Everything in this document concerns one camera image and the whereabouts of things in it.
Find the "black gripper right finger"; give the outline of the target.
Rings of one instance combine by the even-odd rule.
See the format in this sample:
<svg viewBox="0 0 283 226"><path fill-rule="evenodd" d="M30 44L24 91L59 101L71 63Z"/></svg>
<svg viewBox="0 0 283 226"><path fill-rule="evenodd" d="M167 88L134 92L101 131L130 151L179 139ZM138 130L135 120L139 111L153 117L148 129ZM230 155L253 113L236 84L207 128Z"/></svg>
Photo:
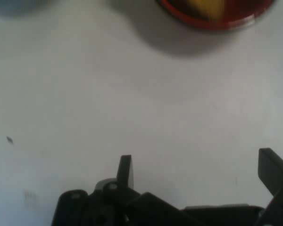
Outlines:
<svg viewBox="0 0 283 226"><path fill-rule="evenodd" d="M271 148L259 149L258 176L273 196L258 225L283 226L283 159Z"/></svg>

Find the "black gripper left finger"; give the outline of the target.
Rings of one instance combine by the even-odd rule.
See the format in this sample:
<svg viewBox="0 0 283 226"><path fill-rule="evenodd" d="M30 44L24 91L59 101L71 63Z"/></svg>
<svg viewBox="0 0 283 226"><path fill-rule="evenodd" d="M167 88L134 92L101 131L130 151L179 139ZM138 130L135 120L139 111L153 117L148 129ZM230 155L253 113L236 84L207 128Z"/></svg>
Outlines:
<svg viewBox="0 0 283 226"><path fill-rule="evenodd" d="M133 189L130 155L120 158L117 176L100 181L92 194L63 193L53 226L194 226L196 221L151 193Z"/></svg>

